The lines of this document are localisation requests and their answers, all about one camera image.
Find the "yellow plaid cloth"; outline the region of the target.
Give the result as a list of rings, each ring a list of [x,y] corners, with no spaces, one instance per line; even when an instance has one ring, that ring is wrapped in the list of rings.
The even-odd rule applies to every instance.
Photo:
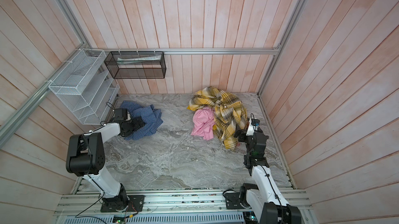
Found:
[[[235,150],[239,141],[234,134],[236,130],[244,129],[248,122],[242,101],[230,92],[210,86],[194,93],[188,110],[197,111],[206,107],[214,110],[213,133],[226,149]]]

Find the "blue checked cloth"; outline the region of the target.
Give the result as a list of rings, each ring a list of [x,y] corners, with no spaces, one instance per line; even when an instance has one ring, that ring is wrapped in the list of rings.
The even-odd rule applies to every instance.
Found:
[[[160,109],[155,109],[154,105],[142,107],[139,104],[131,101],[123,101],[121,108],[128,110],[132,118],[140,117],[145,125],[139,130],[127,136],[125,140],[139,140],[146,136],[151,136],[156,133],[158,127],[163,123],[161,119],[162,112]]]

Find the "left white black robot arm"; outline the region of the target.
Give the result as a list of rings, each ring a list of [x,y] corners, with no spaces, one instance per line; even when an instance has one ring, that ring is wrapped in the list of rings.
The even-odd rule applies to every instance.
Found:
[[[66,170],[83,177],[100,192],[101,211],[141,212],[144,196],[128,196],[122,183],[116,181],[106,168],[104,143],[115,136],[128,137],[145,126],[141,117],[132,118],[125,108],[114,110],[111,122],[69,140]]]

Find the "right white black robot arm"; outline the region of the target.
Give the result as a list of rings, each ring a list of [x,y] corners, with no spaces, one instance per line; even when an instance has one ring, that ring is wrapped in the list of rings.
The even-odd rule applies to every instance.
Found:
[[[250,207],[260,224],[300,224],[300,210],[292,206],[275,183],[265,156],[268,136],[261,131],[237,130],[234,137],[245,144],[244,165],[254,180],[240,188],[240,203]]]

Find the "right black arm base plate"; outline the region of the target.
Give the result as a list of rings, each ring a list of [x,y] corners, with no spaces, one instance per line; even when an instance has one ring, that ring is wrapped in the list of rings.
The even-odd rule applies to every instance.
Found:
[[[228,190],[222,193],[225,198],[227,209],[246,209],[250,208],[244,196],[240,192]]]

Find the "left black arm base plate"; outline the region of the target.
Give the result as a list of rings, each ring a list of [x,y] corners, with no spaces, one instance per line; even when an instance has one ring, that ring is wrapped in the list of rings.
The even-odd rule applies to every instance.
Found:
[[[141,212],[143,209],[144,198],[144,195],[129,195],[126,199],[121,197],[105,198],[103,199],[100,212]]]

